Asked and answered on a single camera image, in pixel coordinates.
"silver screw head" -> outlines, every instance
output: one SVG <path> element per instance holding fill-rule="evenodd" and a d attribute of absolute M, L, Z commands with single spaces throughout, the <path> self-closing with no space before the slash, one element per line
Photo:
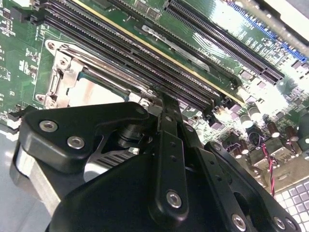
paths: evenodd
<path fill-rule="evenodd" d="M 172 206 L 173 208 L 180 208 L 180 206 L 182 205 L 182 200 L 180 196 L 174 191 L 169 191 L 166 194 L 166 199 L 169 205 Z"/>
<path fill-rule="evenodd" d="M 170 121 L 170 122 L 173 121 L 173 119 L 170 116 L 165 116 L 165 118 L 166 118 L 167 121 Z"/>
<path fill-rule="evenodd" d="M 67 144 L 69 147 L 77 150 L 82 149 L 85 146 L 84 140 L 78 136 L 71 136 L 68 138 Z"/>
<path fill-rule="evenodd" d="M 40 122 L 39 127 L 44 132 L 55 132 L 58 129 L 58 125 L 50 120 Z"/>
<path fill-rule="evenodd" d="M 190 132 L 194 131 L 194 129 L 191 126 L 187 125 L 186 127 L 187 127 L 188 131 L 190 131 Z"/>
<path fill-rule="evenodd" d="M 234 225 L 237 227 L 237 229 L 239 229 L 242 232 L 246 231 L 246 229 L 247 229 L 246 223 L 244 222 L 244 220 L 238 214 L 232 215 L 232 221 L 233 221 Z"/>
<path fill-rule="evenodd" d="M 274 217 L 274 221 L 275 221 L 276 225 L 277 225 L 280 229 L 285 230 L 285 225 L 284 225 L 283 221 L 281 221 L 280 218 Z"/>
<path fill-rule="evenodd" d="M 213 143 L 213 147 L 214 147 L 214 149 L 216 149 L 217 151 L 221 151 L 221 147 L 220 147 L 219 144 Z"/>
<path fill-rule="evenodd" d="M 296 225 L 290 219 L 286 218 L 285 220 L 293 230 L 297 230 Z"/>

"cable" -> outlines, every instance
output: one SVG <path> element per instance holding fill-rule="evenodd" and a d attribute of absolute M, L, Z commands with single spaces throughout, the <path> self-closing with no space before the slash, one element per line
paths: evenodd
<path fill-rule="evenodd" d="M 271 158 L 270 154 L 268 153 L 266 149 L 265 144 L 262 144 L 262 151 L 268 160 L 269 172 L 270 172 L 270 189 L 271 189 L 271 195 L 274 197 L 275 196 L 275 177 L 274 177 L 273 162 L 276 162 L 276 160 Z"/>

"black mechanical arm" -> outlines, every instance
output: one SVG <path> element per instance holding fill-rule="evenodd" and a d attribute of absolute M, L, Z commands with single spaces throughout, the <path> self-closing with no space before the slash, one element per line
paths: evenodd
<path fill-rule="evenodd" d="M 33 111 L 22 119 L 11 166 L 41 199 L 49 232 L 294 232 L 296 221 L 216 142 L 202 146 L 178 102 Z M 85 182 L 88 161 L 139 154 Z"/>

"mounting hole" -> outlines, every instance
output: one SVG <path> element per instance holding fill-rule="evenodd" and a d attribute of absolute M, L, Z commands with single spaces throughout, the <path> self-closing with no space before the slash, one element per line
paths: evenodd
<path fill-rule="evenodd" d="M 173 119 L 170 116 L 165 116 L 165 118 L 166 118 L 167 121 L 170 121 L 170 122 L 173 121 Z"/>
<path fill-rule="evenodd" d="M 198 120 L 199 120 L 199 116 L 194 115 L 194 116 L 192 117 L 192 119 L 193 119 L 194 121 L 198 121 Z"/>
<path fill-rule="evenodd" d="M 42 94 L 36 94 L 35 99 L 38 100 L 39 102 L 43 102 L 45 100 L 45 96 Z"/>
<path fill-rule="evenodd" d="M 217 178 L 217 180 L 218 180 L 219 182 L 222 181 L 222 178 L 221 178 L 219 175 L 216 175 L 216 178 Z"/>
<path fill-rule="evenodd" d="M 280 218 L 274 217 L 274 221 L 275 221 L 276 225 L 277 225 L 280 229 L 285 230 L 285 225 L 284 225 L 283 221 L 281 221 Z"/>
<path fill-rule="evenodd" d="M 172 159 L 172 161 L 176 162 L 177 158 L 175 156 L 170 156 L 170 158 Z"/>
<path fill-rule="evenodd" d="M 287 217 L 285 218 L 286 222 L 288 223 L 288 225 L 293 229 L 293 230 L 297 230 L 295 224 L 290 220 L 288 219 Z"/>
<path fill-rule="evenodd" d="M 69 147 L 72 147 L 74 149 L 82 149 L 85 146 L 84 140 L 77 136 L 71 136 L 70 138 L 68 138 L 67 144 Z"/>
<path fill-rule="evenodd" d="M 50 120 L 44 120 L 40 122 L 39 127 L 44 132 L 55 132 L 58 129 L 58 125 Z"/>
<path fill-rule="evenodd" d="M 49 42 L 49 43 L 47 43 L 47 47 L 48 47 L 49 49 L 51 49 L 51 50 L 54 50 L 56 46 L 55 46 L 54 43 Z"/>

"capacitor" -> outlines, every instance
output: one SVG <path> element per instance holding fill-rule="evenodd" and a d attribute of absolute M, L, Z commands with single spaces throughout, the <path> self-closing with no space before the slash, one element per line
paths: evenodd
<path fill-rule="evenodd" d="M 234 150 L 234 158 L 236 159 L 240 159 L 242 157 L 242 153 L 241 153 L 241 150 L 239 147 L 237 147 L 235 150 Z"/>
<path fill-rule="evenodd" d="M 262 119 L 262 114 L 256 106 L 252 106 L 248 110 L 249 116 L 253 121 L 259 121 Z"/>
<path fill-rule="evenodd" d="M 239 144 L 240 144 L 240 152 L 243 154 L 243 155 L 247 155 L 249 153 L 249 149 L 248 149 L 248 146 L 247 146 L 247 143 L 246 141 L 244 141 L 243 139 L 241 139 L 239 141 Z"/>
<path fill-rule="evenodd" d="M 298 135 L 296 134 L 296 131 L 294 130 L 294 128 L 292 126 L 288 126 L 285 128 L 285 133 L 286 133 L 286 136 L 287 138 L 290 140 L 290 141 L 293 141 L 293 142 L 296 142 L 299 140 L 299 137 Z"/>
<path fill-rule="evenodd" d="M 268 122 L 267 128 L 268 128 L 268 131 L 269 131 L 271 137 L 273 137 L 273 138 L 279 137 L 280 132 L 279 132 L 279 130 L 278 130 L 278 128 L 277 128 L 277 126 L 274 122 Z"/>
<path fill-rule="evenodd" d="M 251 121 L 249 114 L 244 114 L 240 116 L 240 122 L 245 129 L 248 129 L 251 126 L 253 126 L 253 122 Z"/>

